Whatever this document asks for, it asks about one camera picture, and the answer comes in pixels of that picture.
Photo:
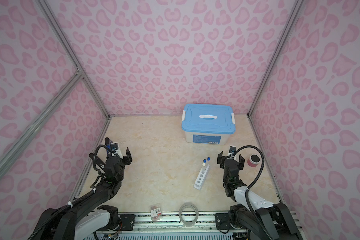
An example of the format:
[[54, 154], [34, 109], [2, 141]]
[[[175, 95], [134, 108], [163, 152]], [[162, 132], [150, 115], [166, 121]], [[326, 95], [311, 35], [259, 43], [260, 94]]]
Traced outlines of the white plastic storage bin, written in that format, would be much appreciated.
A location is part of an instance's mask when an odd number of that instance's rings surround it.
[[186, 141], [194, 144], [225, 145], [231, 135], [185, 132]]

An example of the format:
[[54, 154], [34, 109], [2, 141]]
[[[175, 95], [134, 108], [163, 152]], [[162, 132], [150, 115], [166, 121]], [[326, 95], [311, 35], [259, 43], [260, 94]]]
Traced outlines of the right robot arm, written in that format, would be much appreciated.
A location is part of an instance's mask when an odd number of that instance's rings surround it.
[[220, 153], [217, 163], [224, 170], [223, 187], [227, 197], [237, 204], [230, 207], [231, 228], [246, 229], [248, 237], [259, 240], [302, 240], [303, 236], [288, 207], [283, 203], [272, 203], [260, 197], [240, 179], [239, 171], [245, 160], [236, 161], [231, 155]]

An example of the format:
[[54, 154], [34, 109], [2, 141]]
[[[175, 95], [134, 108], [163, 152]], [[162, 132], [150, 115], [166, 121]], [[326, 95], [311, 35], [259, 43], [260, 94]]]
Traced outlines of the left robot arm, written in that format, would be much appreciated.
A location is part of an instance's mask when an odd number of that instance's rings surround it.
[[124, 180], [125, 168], [133, 161], [130, 150], [123, 155], [118, 144], [99, 145], [90, 154], [98, 177], [91, 190], [66, 205], [45, 210], [29, 236], [30, 240], [82, 240], [97, 231], [111, 231], [110, 238], [132, 231], [136, 216], [120, 214], [118, 208], [105, 203], [116, 196]]

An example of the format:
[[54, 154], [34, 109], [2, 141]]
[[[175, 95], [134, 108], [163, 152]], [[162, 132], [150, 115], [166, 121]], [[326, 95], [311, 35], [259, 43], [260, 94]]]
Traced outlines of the blue bin lid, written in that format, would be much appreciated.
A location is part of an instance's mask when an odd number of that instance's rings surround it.
[[236, 131], [233, 109], [223, 105], [187, 104], [182, 115], [185, 132], [232, 135]]

